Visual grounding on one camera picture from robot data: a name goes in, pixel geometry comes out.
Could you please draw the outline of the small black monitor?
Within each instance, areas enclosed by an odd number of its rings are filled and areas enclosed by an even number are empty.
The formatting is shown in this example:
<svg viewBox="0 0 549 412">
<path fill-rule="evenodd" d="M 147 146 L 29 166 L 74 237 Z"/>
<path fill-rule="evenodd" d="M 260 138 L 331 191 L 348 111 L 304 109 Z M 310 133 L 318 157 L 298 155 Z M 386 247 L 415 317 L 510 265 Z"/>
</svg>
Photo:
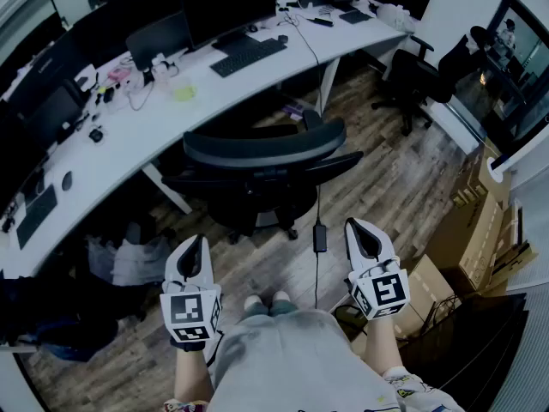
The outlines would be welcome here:
<svg viewBox="0 0 549 412">
<path fill-rule="evenodd" d="M 190 47 L 183 12 L 169 15 L 132 33 L 125 41 L 138 70 L 147 70 L 159 54 L 165 58 Z"/>
</svg>

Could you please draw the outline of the dark glass window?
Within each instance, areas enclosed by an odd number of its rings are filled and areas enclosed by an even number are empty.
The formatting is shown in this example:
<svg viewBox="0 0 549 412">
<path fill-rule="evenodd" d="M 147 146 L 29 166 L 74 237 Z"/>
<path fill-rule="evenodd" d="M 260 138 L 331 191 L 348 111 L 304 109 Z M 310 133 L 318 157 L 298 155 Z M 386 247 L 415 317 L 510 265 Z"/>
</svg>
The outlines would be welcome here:
<svg viewBox="0 0 549 412">
<path fill-rule="evenodd" d="M 520 0 L 501 0 L 480 67 L 456 84 L 449 107 L 484 140 L 519 148 L 549 115 L 549 27 Z"/>
</svg>

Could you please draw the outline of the clear bottle with yellow liquid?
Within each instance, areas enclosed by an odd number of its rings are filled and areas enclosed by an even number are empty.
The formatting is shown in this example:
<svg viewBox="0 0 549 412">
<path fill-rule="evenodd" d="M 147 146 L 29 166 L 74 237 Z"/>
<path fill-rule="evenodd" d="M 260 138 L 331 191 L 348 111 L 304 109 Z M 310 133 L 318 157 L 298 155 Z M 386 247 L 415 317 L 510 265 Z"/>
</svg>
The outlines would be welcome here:
<svg viewBox="0 0 549 412">
<path fill-rule="evenodd" d="M 172 80 L 172 95 L 177 102 L 186 102 L 196 97 L 197 88 L 188 76 L 178 76 Z"/>
</svg>

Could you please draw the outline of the crumpled white plastic bag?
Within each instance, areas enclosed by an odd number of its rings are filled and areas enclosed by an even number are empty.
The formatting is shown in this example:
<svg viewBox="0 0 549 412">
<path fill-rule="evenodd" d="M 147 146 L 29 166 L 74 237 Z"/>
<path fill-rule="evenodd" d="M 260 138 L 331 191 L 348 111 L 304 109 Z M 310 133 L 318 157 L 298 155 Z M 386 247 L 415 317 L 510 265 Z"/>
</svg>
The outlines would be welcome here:
<svg viewBox="0 0 549 412">
<path fill-rule="evenodd" d="M 376 14 L 378 20 L 397 31 L 410 34 L 415 33 L 416 28 L 413 17 L 401 5 L 394 5 L 392 3 L 381 4 L 377 8 Z"/>
</svg>

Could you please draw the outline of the person's right printed sleeve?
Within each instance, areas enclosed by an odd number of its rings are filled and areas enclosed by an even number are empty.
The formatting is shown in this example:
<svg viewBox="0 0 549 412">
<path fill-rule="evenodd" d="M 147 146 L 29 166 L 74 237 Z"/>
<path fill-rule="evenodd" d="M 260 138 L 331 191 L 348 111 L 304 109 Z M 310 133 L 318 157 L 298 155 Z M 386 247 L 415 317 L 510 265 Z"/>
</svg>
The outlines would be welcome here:
<svg viewBox="0 0 549 412">
<path fill-rule="evenodd" d="M 465 412 L 454 398 L 425 383 L 405 367 L 393 367 L 383 379 L 395 390 L 401 412 Z"/>
</svg>

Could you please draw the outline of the person's jeans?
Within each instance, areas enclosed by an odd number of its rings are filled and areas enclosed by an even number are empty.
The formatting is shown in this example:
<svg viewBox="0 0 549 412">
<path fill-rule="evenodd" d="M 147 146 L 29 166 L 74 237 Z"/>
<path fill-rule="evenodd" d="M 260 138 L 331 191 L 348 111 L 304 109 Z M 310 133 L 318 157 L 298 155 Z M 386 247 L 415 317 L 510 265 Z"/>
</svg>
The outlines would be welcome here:
<svg viewBox="0 0 549 412">
<path fill-rule="evenodd" d="M 271 307 L 265 306 L 262 301 L 259 300 L 244 309 L 242 319 L 247 319 L 253 316 L 270 316 L 273 318 L 295 312 L 297 310 L 297 306 L 288 300 L 276 300 L 271 304 Z"/>
</svg>

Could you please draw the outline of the black mesh office chair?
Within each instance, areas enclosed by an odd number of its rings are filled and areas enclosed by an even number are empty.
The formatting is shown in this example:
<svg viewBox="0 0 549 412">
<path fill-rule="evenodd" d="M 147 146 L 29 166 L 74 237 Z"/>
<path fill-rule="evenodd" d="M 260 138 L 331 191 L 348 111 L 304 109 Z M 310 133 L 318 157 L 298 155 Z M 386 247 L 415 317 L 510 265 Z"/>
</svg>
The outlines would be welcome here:
<svg viewBox="0 0 549 412">
<path fill-rule="evenodd" d="M 321 185 L 355 167 L 363 152 L 336 155 L 347 139 L 342 118 L 326 122 L 306 110 L 304 130 L 294 125 L 251 128 L 243 136 L 186 132 L 185 169 L 164 185 L 206 202 L 209 216 L 230 229 L 235 244 L 264 228 L 278 227 L 291 240 L 293 225 L 319 205 Z"/>
</svg>

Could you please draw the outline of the small black keyboard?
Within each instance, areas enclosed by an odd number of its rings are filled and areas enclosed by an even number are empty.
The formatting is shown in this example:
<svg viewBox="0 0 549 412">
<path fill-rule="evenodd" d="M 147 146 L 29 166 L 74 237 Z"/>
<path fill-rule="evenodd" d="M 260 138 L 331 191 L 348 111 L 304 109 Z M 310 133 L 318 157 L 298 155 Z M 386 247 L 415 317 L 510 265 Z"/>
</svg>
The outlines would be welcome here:
<svg viewBox="0 0 549 412">
<path fill-rule="evenodd" d="M 363 13 L 359 10 L 352 10 L 352 11 L 342 13 L 339 15 L 339 17 L 343 21 L 353 25 L 360 23 L 362 21 L 369 21 L 372 18 L 371 15 L 367 15 L 366 13 Z"/>
</svg>

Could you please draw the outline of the white sack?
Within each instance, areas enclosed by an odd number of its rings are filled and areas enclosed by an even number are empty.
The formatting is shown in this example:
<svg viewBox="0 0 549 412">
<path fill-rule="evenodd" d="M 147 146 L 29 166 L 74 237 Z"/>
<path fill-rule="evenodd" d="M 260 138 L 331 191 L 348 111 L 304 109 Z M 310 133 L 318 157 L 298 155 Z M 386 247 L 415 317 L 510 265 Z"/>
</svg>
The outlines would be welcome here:
<svg viewBox="0 0 549 412">
<path fill-rule="evenodd" d="M 133 245 L 124 239 L 119 248 L 111 241 L 102 245 L 99 238 L 87 237 L 86 241 L 90 272 L 111 285 L 142 286 L 165 278 L 166 260 L 172 252 L 165 236 L 145 245 Z"/>
</svg>

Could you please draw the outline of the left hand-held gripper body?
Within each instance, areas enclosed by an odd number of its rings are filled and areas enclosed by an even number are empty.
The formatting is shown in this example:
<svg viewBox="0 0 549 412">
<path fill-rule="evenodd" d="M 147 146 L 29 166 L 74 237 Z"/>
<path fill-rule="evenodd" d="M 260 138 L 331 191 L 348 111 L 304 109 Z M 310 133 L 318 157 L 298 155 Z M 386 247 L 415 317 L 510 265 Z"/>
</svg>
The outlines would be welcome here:
<svg viewBox="0 0 549 412">
<path fill-rule="evenodd" d="M 166 278 L 160 295 L 165 326 L 175 342 L 215 338 L 221 314 L 221 287 L 212 278 Z"/>
</svg>

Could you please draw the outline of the person's left printed sleeve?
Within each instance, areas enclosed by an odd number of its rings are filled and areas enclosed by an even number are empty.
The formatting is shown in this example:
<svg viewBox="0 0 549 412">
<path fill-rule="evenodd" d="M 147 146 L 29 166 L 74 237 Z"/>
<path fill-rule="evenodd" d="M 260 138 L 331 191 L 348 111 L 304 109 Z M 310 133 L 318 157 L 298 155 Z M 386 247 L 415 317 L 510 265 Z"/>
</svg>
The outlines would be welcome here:
<svg viewBox="0 0 549 412">
<path fill-rule="evenodd" d="M 163 412 L 207 412 L 208 402 L 181 402 L 175 398 L 164 402 Z"/>
</svg>

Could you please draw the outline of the black flat panel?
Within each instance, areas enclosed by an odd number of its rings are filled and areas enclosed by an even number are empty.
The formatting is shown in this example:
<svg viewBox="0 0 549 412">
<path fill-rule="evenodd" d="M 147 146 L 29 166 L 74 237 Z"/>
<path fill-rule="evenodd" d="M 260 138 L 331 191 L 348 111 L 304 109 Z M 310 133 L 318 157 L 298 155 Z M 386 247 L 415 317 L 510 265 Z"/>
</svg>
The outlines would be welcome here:
<svg viewBox="0 0 549 412">
<path fill-rule="evenodd" d="M 465 300 L 401 348 L 406 369 L 453 396 L 501 387 L 521 340 L 525 293 Z"/>
</svg>

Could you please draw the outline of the person's right forearm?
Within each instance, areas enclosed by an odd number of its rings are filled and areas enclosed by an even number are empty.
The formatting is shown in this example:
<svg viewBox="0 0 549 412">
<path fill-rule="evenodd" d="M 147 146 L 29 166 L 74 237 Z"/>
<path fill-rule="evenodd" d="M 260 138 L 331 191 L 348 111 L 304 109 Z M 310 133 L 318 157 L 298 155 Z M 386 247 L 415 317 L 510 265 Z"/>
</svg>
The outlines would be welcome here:
<svg viewBox="0 0 549 412">
<path fill-rule="evenodd" d="M 388 370 L 402 366 L 392 317 L 373 319 L 366 333 L 364 362 L 373 371 L 383 376 Z"/>
</svg>

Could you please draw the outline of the long white office desk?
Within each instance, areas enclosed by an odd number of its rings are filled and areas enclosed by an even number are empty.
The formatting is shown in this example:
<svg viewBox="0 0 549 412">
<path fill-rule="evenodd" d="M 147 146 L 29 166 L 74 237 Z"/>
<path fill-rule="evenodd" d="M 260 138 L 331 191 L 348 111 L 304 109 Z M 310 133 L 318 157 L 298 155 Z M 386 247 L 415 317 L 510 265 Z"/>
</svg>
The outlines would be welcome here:
<svg viewBox="0 0 549 412">
<path fill-rule="evenodd" d="M 290 22 L 284 20 L 284 14 L 278 14 L 262 23 L 251 38 L 263 41 L 286 35 L 287 49 L 227 78 L 210 68 L 224 57 L 211 45 L 189 54 L 179 52 L 173 58 L 179 72 L 169 86 L 146 88 L 136 96 L 135 107 L 122 99 L 113 107 L 104 106 L 96 121 L 86 121 L 80 131 L 53 151 L 45 164 L 45 185 L 54 185 L 57 207 L 22 250 L 14 229 L 0 232 L 0 270 L 4 276 L 35 274 L 83 218 L 187 130 L 317 64 L 333 64 L 349 52 L 403 35 L 375 18 L 352 25 L 341 20 L 338 11 L 331 14 L 333 27 L 307 21 L 317 14 L 315 10 L 290 9 Z M 173 99 L 172 80 L 178 76 L 188 76 L 196 85 L 193 100 Z M 95 144 L 88 133 L 97 127 L 104 137 Z M 68 171 L 72 172 L 73 184 L 69 191 L 63 191 L 61 182 Z"/>
</svg>

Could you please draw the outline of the white round appliance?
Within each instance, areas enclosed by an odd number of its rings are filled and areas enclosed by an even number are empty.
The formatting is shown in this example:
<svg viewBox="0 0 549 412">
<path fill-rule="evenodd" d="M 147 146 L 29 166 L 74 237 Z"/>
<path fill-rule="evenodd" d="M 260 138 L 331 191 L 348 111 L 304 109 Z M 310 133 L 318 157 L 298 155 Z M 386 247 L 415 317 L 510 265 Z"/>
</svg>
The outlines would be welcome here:
<svg viewBox="0 0 549 412">
<path fill-rule="evenodd" d="M 494 157 L 489 156 L 486 159 L 486 168 L 492 180 L 496 183 L 510 182 L 510 157 L 507 154 L 501 154 Z"/>
</svg>

